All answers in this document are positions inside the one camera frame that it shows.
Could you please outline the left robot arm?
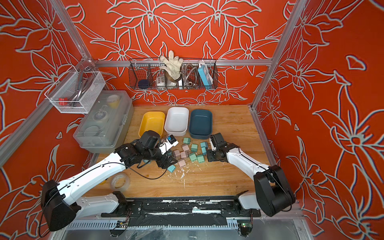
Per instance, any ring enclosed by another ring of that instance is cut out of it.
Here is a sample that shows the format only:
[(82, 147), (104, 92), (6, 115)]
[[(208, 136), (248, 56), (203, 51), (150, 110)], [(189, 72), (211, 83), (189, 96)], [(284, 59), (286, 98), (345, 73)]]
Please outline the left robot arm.
[(115, 211), (124, 202), (121, 194), (89, 200), (81, 197), (109, 177), (131, 169), (133, 165), (141, 167), (142, 161), (154, 161), (166, 170), (177, 162), (171, 149), (178, 143), (173, 135), (162, 141), (158, 133), (146, 131), (139, 139), (121, 145), (87, 170), (60, 182), (46, 182), (42, 187), (41, 208), (49, 231), (61, 230), (77, 218)]

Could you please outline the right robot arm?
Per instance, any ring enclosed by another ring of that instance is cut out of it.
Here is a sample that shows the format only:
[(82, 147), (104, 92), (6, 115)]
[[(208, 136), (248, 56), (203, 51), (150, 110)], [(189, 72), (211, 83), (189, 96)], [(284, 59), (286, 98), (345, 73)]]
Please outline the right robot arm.
[(296, 197), (278, 165), (263, 164), (246, 154), (239, 146), (228, 143), (221, 133), (210, 136), (211, 149), (207, 150), (209, 162), (229, 163), (254, 181), (255, 191), (238, 196), (245, 210), (260, 210), (269, 217), (291, 208)]

